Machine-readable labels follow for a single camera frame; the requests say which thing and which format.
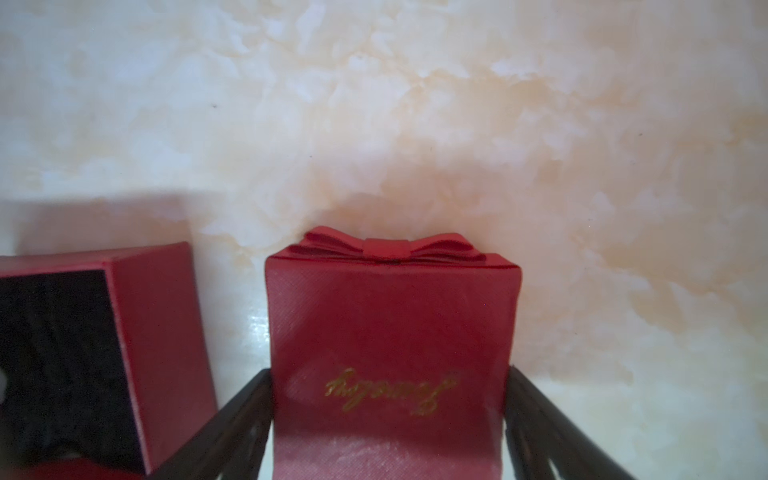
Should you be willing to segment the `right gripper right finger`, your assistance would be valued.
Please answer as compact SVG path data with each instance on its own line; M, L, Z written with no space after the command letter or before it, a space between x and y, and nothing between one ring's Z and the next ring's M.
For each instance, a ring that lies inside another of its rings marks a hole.
M514 366L508 370L504 408L516 478L633 479Z

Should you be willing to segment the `red jewelry box base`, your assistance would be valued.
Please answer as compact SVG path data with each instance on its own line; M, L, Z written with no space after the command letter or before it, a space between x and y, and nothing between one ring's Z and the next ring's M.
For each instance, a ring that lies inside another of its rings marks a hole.
M90 270L106 277L145 471L131 473L84 458L20 467L1 431L5 479L142 479L216 413L189 244L5 256L1 281Z

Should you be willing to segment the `red jewelry box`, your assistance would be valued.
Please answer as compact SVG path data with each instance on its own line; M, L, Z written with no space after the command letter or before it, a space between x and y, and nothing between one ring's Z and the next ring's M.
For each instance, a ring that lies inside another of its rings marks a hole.
M521 268L317 227L265 263L277 479L498 479Z

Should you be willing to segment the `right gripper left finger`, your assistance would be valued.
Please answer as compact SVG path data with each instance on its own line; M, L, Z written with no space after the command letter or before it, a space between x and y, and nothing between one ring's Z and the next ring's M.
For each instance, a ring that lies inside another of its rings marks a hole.
M149 477L256 479L273 415L271 371L263 369Z

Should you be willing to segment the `black foam insert red box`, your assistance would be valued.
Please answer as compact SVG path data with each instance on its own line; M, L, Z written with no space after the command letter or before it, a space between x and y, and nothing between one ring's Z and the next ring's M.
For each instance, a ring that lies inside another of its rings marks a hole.
M1 431L20 467L84 458L145 471L101 270L1 281Z

